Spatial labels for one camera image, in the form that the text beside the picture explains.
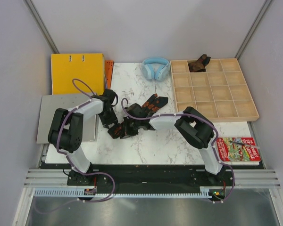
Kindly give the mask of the black orange floral tie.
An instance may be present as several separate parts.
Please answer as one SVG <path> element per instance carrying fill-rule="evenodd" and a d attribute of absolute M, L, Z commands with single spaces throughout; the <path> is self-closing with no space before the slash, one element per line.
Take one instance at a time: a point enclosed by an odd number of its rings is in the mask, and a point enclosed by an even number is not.
<path fill-rule="evenodd" d="M 153 112 L 153 115 L 162 107 L 168 103 L 168 97 L 158 97 L 157 94 L 153 94 L 143 105 L 142 108 L 148 108 Z M 116 124 L 108 129 L 108 133 L 113 139 L 120 138 L 123 125 L 128 125 L 128 116 L 123 118 L 123 122 Z"/>

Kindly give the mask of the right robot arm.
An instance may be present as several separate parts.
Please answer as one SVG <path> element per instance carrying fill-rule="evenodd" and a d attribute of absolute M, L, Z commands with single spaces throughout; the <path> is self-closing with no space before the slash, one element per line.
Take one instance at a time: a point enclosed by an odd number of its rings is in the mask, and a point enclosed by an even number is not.
<path fill-rule="evenodd" d="M 197 148 L 205 164 L 206 178 L 211 185 L 224 179 L 224 166 L 219 162 L 214 149 L 214 125 L 193 107 L 178 113 L 154 113 L 147 116 L 139 104 L 123 107 L 126 114 L 120 138 L 138 135 L 138 130 L 177 130 L 192 147 Z"/>

